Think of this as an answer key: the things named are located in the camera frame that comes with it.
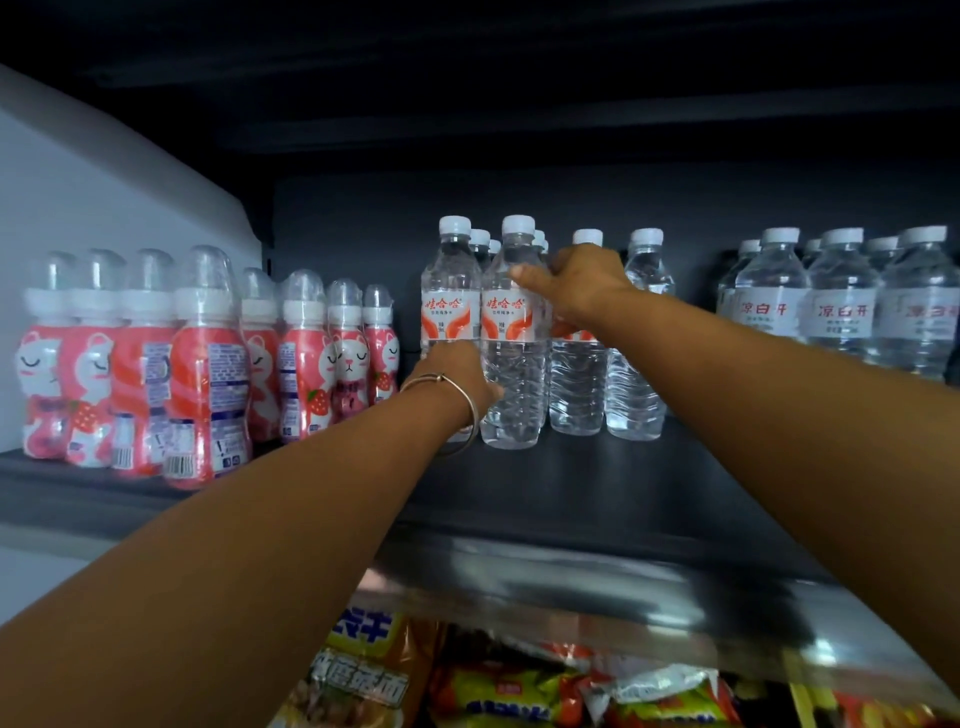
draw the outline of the hand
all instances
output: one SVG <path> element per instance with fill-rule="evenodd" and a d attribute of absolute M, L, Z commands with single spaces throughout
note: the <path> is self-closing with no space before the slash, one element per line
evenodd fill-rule
<path fill-rule="evenodd" d="M 634 291 L 616 251 L 595 245 L 563 248 L 551 266 L 515 265 L 510 278 L 553 304 L 554 336 L 583 329 L 593 331 L 603 315 L 601 301 L 612 291 Z"/>
<path fill-rule="evenodd" d="M 470 341 L 443 341 L 434 344 L 426 358 L 421 359 L 414 367 L 410 378 L 425 374 L 447 375 L 457 382 L 470 395 L 477 408 L 477 414 L 481 418 L 487 414 L 491 404 L 503 397 L 503 387 L 487 381 L 483 376 L 483 368 L 480 366 L 480 350 L 477 349 L 476 344 Z M 444 383 L 443 387 L 448 389 L 452 396 L 463 405 L 464 425 L 471 424 L 472 415 L 463 395 L 449 384 Z"/>

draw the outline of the gold bangle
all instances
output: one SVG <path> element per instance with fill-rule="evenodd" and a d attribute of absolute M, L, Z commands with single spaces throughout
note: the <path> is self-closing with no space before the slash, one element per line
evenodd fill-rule
<path fill-rule="evenodd" d="M 480 413 L 477 412 L 477 405 L 473 403 L 473 400 L 470 398 L 470 395 L 467 394 L 466 389 L 457 384 L 457 382 L 455 382 L 449 376 L 438 372 L 428 372 L 427 374 L 417 375 L 412 379 L 407 379 L 405 382 L 403 382 L 403 386 L 400 387 L 400 392 L 414 386 L 415 384 L 420 384 L 421 382 L 425 381 L 434 381 L 438 383 L 442 381 L 447 382 L 448 384 L 452 385 L 455 390 L 462 394 L 467 400 L 467 404 L 470 405 L 470 414 L 473 415 L 473 425 L 470 427 L 470 436 L 467 437 L 466 441 L 462 443 L 460 447 L 450 450 L 449 452 L 442 452 L 440 454 L 449 456 L 455 455 L 458 452 L 463 452 L 465 449 L 470 447 L 470 444 L 474 440 L 476 440 L 477 432 L 480 430 Z"/>

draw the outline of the clear plastic cap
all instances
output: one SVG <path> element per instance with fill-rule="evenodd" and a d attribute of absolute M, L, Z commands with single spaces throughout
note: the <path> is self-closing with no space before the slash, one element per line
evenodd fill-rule
<path fill-rule="evenodd" d="M 212 245 L 196 245 L 180 262 L 177 318 L 206 317 L 228 321 L 237 315 L 236 280 L 226 253 Z"/>
<path fill-rule="evenodd" d="M 445 215 L 440 218 L 440 235 L 469 235 L 470 219 L 462 215 Z"/>
<path fill-rule="evenodd" d="M 867 241 L 864 246 L 867 253 L 876 253 L 877 251 L 894 251 L 900 244 L 898 235 L 888 235 L 887 237 L 873 237 Z"/>
<path fill-rule="evenodd" d="M 76 285 L 77 258 L 53 251 L 29 264 L 29 287 L 24 303 L 31 316 L 60 318 L 72 315 L 70 291 Z"/>
<path fill-rule="evenodd" d="M 663 245 L 663 231 L 660 228 L 640 228 L 630 233 L 630 247 L 641 245 Z"/>
<path fill-rule="evenodd" d="M 81 319 L 120 318 L 120 291 L 126 266 L 127 261 L 114 251 L 87 251 L 78 268 L 76 285 L 70 291 L 73 315 Z"/>
<path fill-rule="evenodd" d="M 507 215 L 503 218 L 503 234 L 520 232 L 524 235 L 537 234 L 537 222 L 530 215 Z"/>
<path fill-rule="evenodd" d="M 581 228 L 573 233 L 573 244 L 583 245 L 590 243 L 603 247 L 603 231 L 597 228 Z"/>
<path fill-rule="evenodd" d="M 163 251 L 145 248 L 127 266 L 127 287 L 120 293 L 123 317 L 131 321 L 173 321 L 176 266 Z"/>
<path fill-rule="evenodd" d="M 332 327 L 358 327 L 363 323 L 363 296 L 360 286 L 352 280 L 336 279 L 330 283 L 326 300 L 326 318 Z"/>
<path fill-rule="evenodd" d="M 767 228 L 760 237 L 761 245 L 767 243 L 796 245 L 798 240 L 800 240 L 800 228 Z"/>
<path fill-rule="evenodd" d="M 387 286 L 371 283 L 363 294 L 363 323 L 367 326 L 389 326 L 394 322 L 394 300 Z"/>
<path fill-rule="evenodd" d="M 240 318 L 258 324 L 275 324 L 276 286 L 259 268 L 244 268 L 240 274 Z"/>
<path fill-rule="evenodd" d="M 486 248 L 490 245 L 490 233 L 485 230 L 480 230 L 479 228 L 474 228 L 470 231 L 470 245 L 480 245 Z"/>
<path fill-rule="evenodd" d="M 925 228 L 907 228 L 900 233 L 903 245 L 942 243 L 947 239 L 946 225 L 928 225 Z"/>
<path fill-rule="evenodd" d="M 863 228 L 836 228 L 821 238 L 824 245 L 859 245 L 863 242 Z"/>
<path fill-rule="evenodd" d="M 283 282 L 283 320 L 295 326 L 326 323 L 326 293 L 324 282 L 313 271 L 300 268 Z"/>

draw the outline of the barcode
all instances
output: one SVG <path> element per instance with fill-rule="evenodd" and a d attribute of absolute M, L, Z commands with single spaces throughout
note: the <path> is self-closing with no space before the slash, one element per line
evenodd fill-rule
<path fill-rule="evenodd" d="M 193 455 L 167 455 L 163 461 L 163 474 L 167 477 L 195 477 Z"/>
<path fill-rule="evenodd" d="M 113 467 L 121 471 L 130 470 L 133 467 L 133 448 L 114 448 Z"/>

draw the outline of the pink bottle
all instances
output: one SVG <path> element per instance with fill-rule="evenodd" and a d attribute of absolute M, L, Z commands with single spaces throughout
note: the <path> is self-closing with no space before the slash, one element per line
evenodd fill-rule
<path fill-rule="evenodd" d="M 170 346 L 177 332 L 174 259 L 137 251 L 120 292 L 129 324 L 117 330 L 110 354 L 113 468 L 130 477 L 159 475 L 168 437 Z"/>
<path fill-rule="evenodd" d="M 240 335 L 236 280 L 222 250 L 191 248 L 174 293 L 183 328 L 170 350 L 170 434 L 163 476 L 194 490 L 250 461 L 250 357 Z"/>
<path fill-rule="evenodd" d="M 377 404 L 396 393 L 400 342 L 394 332 L 394 300 L 387 286 L 372 284 L 363 295 L 364 336 L 370 346 L 370 402 Z"/>
<path fill-rule="evenodd" d="M 302 440 L 336 421 L 331 393 L 337 377 L 337 352 L 326 332 L 324 282 L 313 271 L 298 270 L 283 282 L 280 391 L 283 442 Z"/>
<path fill-rule="evenodd" d="M 69 289 L 76 266 L 73 255 L 50 253 L 32 266 L 30 287 L 24 292 L 27 311 L 36 320 L 20 339 L 14 364 L 27 398 L 23 451 L 29 457 L 66 457 L 69 412 L 60 391 L 57 360 L 60 342 L 74 324 Z"/>
<path fill-rule="evenodd" d="M 370 406 L 367 381 L 370 349 L 363 335 L 363 297 L 350 279 L 330 283 L 326 292 L 326 320 L 337 348 L 337 384 L 333 388 L 333 411 L 338 421 L 360 414 Z"/>
<path fill-rule="evenodd" d="M 247 427 L 255 443 L 280 436 L 280 383 L 276 358 L 280 337 L 276 291 L 270 276 L 259 268 L 244 268 L 240 276 L 240 332 L 250 353 L 250 407 Z"/>
<path fill-rule="evenodd" d="M 113 251 L 90 250 L 79 268 L 70 306 L 78 323 L 60 345 L 60 383 L 70 409 L 67 462 L 108 468 L 112 461 L 110 353 L 123 326 L 120 289 L 126 262 Z"/>

